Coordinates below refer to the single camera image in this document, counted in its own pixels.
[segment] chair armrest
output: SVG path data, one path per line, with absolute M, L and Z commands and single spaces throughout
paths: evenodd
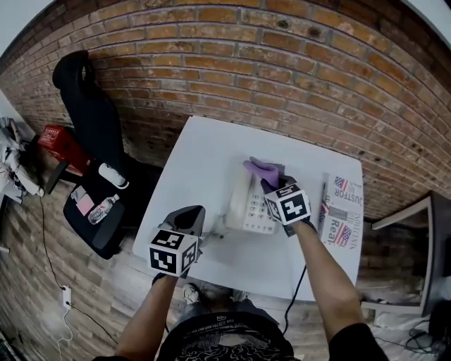
M 121 227 L 121 220 L 125 212 L 125 207 L 117 201 L 101 221 L 99 230 L 97 231 L 92 245 L 102 250 L 113 237 L 113 234 Z
M 55 185 L 62 179 L 63 181 L 68 181 L 71 183 L 78 183 L 81 179 L 80 176 L 73 174 L 71 172 L 67 172 L 66 169 L 69 166 L 69 161 L 63 160 L 58 164 L 58 166 L 54 169 L 52 174 L 50 175 L 49 180 L 45 184 L 45 192 L 46 194 L 51 194 L 55 188 Z

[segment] plastic bottle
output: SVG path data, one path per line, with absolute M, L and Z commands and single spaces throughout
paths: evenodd
M 105 198 L 101 204 L 99 204 L 91 211 L 91 213 L 89 213 L 87 220 L 91 224 L 98 224 L 103 218 L 105 218 L 105 216 L 108 214 L 113 204 L 116 203 L 117 200 L 119 200 L 118 195 Z

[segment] pink card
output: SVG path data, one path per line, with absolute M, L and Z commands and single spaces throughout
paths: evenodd
M 82 212 L 83 216 L 86 216 L 86 213 L 89 212 L 93 206 L 94 202 L 88 194 L 85 194 L 82 199 L 77 202 L 77 208 Z

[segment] black office chair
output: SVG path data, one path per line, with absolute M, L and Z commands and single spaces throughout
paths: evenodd
M 74 231 L 102 258 L 110 259 L 118 253 L 119 245 L 130 228 L 137 228 L 149 204 L 162 168 L 143 164 L 124 152 L 118 112 L 106 93 L 96 86 L 95 74 L 87 51 L 64 56 L 56 65 L 53 82 L 61 91 L 61 98 L 72 120 L 80 146 L 93 161 L 83 176 L 66 171 L 69 163 L 62 161 L 47 181 L 50 194 L 60 179 L 81 185 L 94 206 L 105 198 L 118 194 L 117 201 L 106 217 L 92 225 L 69 197 L 64 216 Z M 118 189 L 99 175 L 99 167 L 106 163 L 128 182 Z

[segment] chair backrest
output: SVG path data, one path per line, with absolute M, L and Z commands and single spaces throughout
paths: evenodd
M 124 174 L 121 123 L 113 102 L 95 84 L 95 73 L 86 50 L 64 56 L 56 64 L 53 82 L 72 120 L 82 148 Z

